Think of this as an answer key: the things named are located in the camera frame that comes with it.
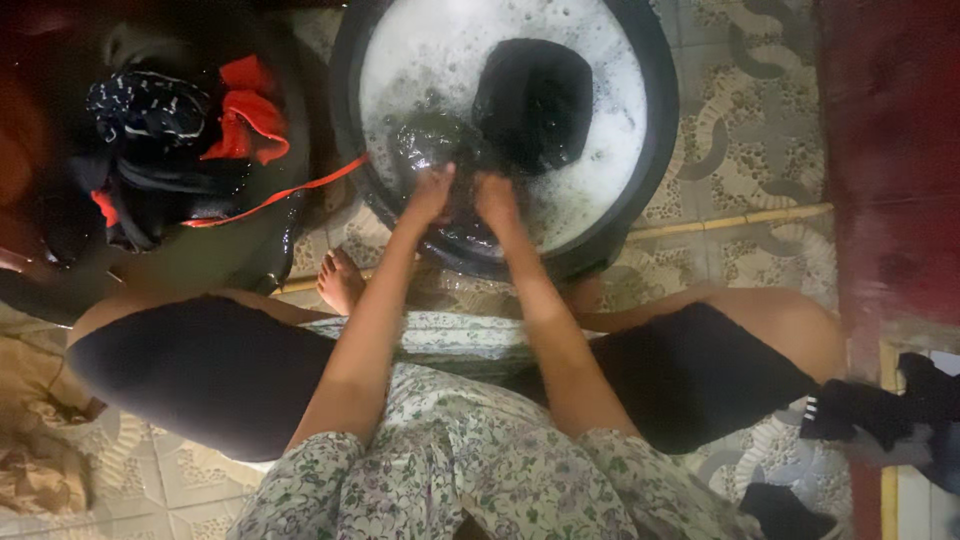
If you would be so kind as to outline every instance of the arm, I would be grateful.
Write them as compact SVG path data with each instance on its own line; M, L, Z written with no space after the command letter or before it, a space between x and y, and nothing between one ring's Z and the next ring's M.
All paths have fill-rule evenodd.
M481 174L477 182L477 213L503 246L557 427L571 437L595 428L639 435L527 238L510 181Z
M287 450L316 433L353 433L366 445L380 420L400 333L414 254L427 226L444 210L453 168L430 172L396 222L376 274L350 315L324 375Z

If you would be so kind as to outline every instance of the floral dress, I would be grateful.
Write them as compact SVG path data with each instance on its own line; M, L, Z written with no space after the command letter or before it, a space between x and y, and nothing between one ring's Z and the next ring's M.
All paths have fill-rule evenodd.
M637 437L572 440L508 390L401 363L370 447L318 433L287 453L228 538L452 538L472 516L490 538L762 538Z

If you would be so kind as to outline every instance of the soap foam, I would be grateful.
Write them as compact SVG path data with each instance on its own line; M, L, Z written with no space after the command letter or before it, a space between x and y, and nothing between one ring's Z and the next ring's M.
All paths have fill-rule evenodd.
M443 110L469 121L487 56L500 41L518 37L560 43L593 69L593 120L583 155L529 183L526 221L548 252L611 207L646 135L640 67L603 0L396 0L368 45L360 111L373 167L397 188L387 142L391 117L412 112L436 90Z

